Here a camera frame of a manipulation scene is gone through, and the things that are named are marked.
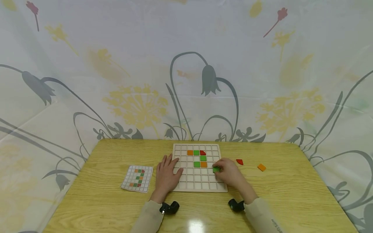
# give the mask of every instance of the black clip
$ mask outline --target black clip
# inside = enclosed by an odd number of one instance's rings
[[[234,212],[241,212],[242,210],[244,210],[244,201],[241,201],[239,203],[236,202],[236,200],[233,198],[231,199],[229,202],[228,202],[228,205],[229,207],[231,208],[231,210],[233,210]]]
[[[163,202],[162,207],[159,209],[159,212],[161,212],[162,214],[171,215],[175,214],[178,211],[179,207],[180,205],[176,201],[173,201],[171,205]]]

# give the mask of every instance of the sleeve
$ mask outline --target sleeve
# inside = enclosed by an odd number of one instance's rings
[[[162,204],[154,201],[146,202],[130,233],[156,233],[163,220],[163,214],[159,212],[161,207]]]
[[[247,219],[257,233],[285,233],[263,199],[257,198],[249,205],[244,204],[244,208]]]

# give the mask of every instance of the right hand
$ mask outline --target right hand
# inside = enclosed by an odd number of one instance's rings
[[[216,177],[235,189],[247,183],[236,164],[228,158],[221,158],[212,166],[220,167],[220,172],[215,172]]]

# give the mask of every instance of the left hand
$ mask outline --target left hand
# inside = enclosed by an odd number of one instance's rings
[[[178,158],[172,160],[172,154],[167,157],[164,155],[163,160],[157,166],[156,173],[156,189],[150,197],[150,200],[156,203],[163,203],[169,192],[176,188],[183,172],[182,168],[179,168],[176,174],[173,173],[173,168]]]

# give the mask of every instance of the backdrop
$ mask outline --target backdrop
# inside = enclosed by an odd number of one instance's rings
[[[372,1],[0,2],[0,232],[102,138],[295,143],[373,232]]]

